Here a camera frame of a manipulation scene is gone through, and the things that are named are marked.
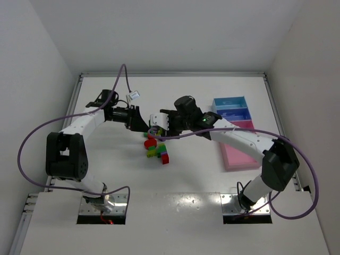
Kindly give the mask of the green purple lego stack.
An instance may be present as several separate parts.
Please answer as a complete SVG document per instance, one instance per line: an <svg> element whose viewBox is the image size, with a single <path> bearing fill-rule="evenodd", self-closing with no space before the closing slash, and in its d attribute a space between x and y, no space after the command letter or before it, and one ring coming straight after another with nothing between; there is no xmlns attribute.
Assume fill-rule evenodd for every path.
<svg viewBox="0 0 340 255"><path fill-rule="evenodd" d="M167 153L166 145L164 143L158 144L156 148L156 153L158 158L160 158L162 154L166 154Z"/></svg>

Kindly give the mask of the red square lego brick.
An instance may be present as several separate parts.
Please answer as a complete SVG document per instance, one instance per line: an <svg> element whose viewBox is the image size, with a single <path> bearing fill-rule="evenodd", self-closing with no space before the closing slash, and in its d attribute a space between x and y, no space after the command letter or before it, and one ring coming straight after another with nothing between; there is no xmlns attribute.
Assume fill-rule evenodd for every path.
<svg viewBox="0 0 340 255"><path fill-rule="evenodd" d="M168 164L169 163L169 156L168 156L168 154L161 155L161 161L162 161L163 165Z"/></svg>

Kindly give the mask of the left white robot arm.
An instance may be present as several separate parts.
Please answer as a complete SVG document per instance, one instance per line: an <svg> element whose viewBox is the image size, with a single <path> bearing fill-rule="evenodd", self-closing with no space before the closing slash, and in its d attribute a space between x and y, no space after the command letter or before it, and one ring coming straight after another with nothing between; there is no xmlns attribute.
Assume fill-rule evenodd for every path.
<svg viewBox="0 0 340 255"><path fill-rule="evenodd" d="M123 123L134 132L147 132L149 129L138 106L118 107L118 101L118 93L104 89L95 101L86 105L84 115L63 130L51 132L46 143L47 175L79 189L86 203L107 214L114 210L114 198L107 194L106 184L88 170L86 140L107 121Z"/></svg>

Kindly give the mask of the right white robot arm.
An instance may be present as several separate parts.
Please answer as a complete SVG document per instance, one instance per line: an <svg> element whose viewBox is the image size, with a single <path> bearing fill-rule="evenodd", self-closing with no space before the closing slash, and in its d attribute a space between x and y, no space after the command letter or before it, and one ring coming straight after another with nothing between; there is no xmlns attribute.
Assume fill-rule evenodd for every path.
<svg viewBox="0 0 340 255"><path fill-rule="evenodd" d="M202 112L191 96L174 103L174 110L162 109L167 121L160 124L168 137L192 131L199 137L224 143L251 156L261 166L261 173L240 191L234 207L243 213L271 191L284 191L300 163L293 147L281 138L271 139L238 127L214 112Z"/></svg>

